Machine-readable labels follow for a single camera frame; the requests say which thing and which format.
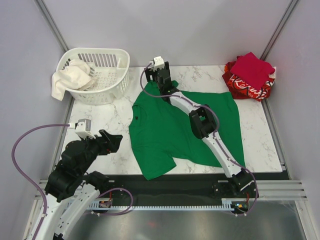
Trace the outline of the green t-shirt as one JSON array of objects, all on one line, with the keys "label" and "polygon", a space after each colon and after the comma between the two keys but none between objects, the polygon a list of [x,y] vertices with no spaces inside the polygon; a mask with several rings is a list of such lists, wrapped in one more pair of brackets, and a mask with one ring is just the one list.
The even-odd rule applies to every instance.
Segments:
[{"label": "green t-shirt", "polygon": [[[129,125],[131,148],[143,176],[152,180],[166,174],[176,167],[175,158],[220,167],[209,147],[194,136],[189,117],[159,98],[157,84],[149,82],[144,89],[132,106],[133,119]],[[244,166],[239,110],[232,95],[188,91],[183,94],[198,104],[207,104],[216,113],[223,143]]]}]

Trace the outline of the white cream t-shirt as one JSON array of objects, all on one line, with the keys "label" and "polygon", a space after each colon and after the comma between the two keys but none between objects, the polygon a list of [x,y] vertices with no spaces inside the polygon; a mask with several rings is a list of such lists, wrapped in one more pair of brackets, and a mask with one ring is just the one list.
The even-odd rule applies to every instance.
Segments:
[{"label": "white cream t-shirt", "polygon": [[97,81],[90,76],[90,66],[80,59],[73,59],[63,70],[57,70],[51,77],[51,96],[62,101],[67,89],[84,91]]}]

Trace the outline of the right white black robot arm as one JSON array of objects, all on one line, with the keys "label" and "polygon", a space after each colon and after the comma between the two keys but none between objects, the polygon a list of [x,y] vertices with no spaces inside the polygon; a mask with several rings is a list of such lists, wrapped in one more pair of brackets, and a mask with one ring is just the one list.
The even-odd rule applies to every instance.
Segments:
[{"label": "right white black robot arm", "polygon": [[189,117],[193,135],[202,140],[220,163],[229,182],[229,191],[235,197],[242,196],[247,188],[255,182],[253,174],[240,165],[220,134],[220,122],[216,113],[207,105],[196,103],[187,98],[172,82],[170,66],[162,57],[155,57],[142,72],[147,82],[155,82],[159,95],[144,92],[154,98],[161,98],[168,104],[178,108]]}]

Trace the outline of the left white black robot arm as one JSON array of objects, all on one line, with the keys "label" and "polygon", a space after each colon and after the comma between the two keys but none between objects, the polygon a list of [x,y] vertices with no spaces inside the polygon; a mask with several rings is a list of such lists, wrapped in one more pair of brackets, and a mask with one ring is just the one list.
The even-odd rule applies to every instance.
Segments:
[{"label": "left white black robot arm", "polygon": [[30,240],[65,240],[90,203],[110,191],[106,175],[87,171],[98,156],[116,153],[123,136],[104,129],[98,135],[86,130],[77,135],[79,139],[66,145],[48,177],[41,215],[28,236]]}]

